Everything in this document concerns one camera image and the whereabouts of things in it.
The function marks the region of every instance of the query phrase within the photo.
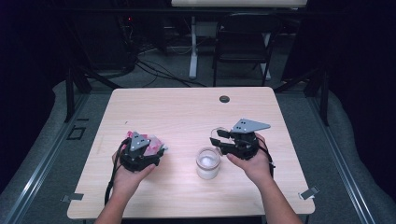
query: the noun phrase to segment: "black hole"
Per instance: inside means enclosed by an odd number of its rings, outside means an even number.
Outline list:
[[[230,97],[228,97],[228,96],[226,96],[226,95],[222,95],[222,96],[220,96],[219,100],[220,100],[222,103],[225,104],[225,103],[230,102]]]

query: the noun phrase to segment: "clear plastic cup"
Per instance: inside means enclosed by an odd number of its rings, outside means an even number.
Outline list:
[[[197,159],[197,174],[202,179],[213,179],[218,175],[220,155],[211,147],[200,150]]]

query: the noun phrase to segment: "human hand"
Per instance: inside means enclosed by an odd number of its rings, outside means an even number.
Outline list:
[[[263,148],[266,148],[264,142],[265,139],[258,133],[256,136],[261,139],[259,140],[259,145]],[[267,155],[259,149],[257,154],[248,161],[241,160],[235,155],[228,153],[227,158],[236,166],[240,167],[242,170],[245,171],[247,177],[257,186],[262,187],[267,183],[272,183],[273,178],[270,174],[269,168],[269,160]]]
[[[116,155],[117,152],[113,154],[112,159],[113,162],[117,163],[117,167],[119,167],[120,158],[117,161],[115,161]],[[114,177],[113,192],[111,197],[118,197],[124,199],[128,203],[128,201],[136,192],[137,187],[139,187],[140,182],[146,176],[148,176],[151,173],[151,171],[154,170],[154,168],[155,165],[151,164],[140,172],[131,172],[125,169],[125,167],[120,166]]]

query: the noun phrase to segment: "table top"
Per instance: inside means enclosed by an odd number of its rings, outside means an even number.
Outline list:
[[[230,102],[222,103],[222,95],[229,96]],[[220,158],[215,178],[204,180],[196,173],[198,151],[212,147],[211,131],[230,130],[241,118],[271,125],[257,133],[265,137],[276,164],[275,181],[297,214],[313,213],[313,200],[298,196],[308,186],[273,90],[246,87],[113,91],[75,191],[84,196],[70,203],[67,215],[76,219],[99,216],[111,177],[111,155],[128,131],[155,134],[169,148],[140,184],[124,217],[264,215],[258,189],[226,157]]]
[[[305,7],[307,0],[172,0],[173,7]]]

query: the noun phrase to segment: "pink object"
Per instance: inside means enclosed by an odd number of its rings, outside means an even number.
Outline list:
[[[125,138],[127,137],[132,137],[134,135],[134,132],[129,131]],[[144,156],[150,156],[150,155],[155,155],[157,152],[161,149],[163,146],[163,142],[160,141],[155,135],[153,134],[141,134],[143,137],[147,138],[150,140],[149,146],[146,148]]]

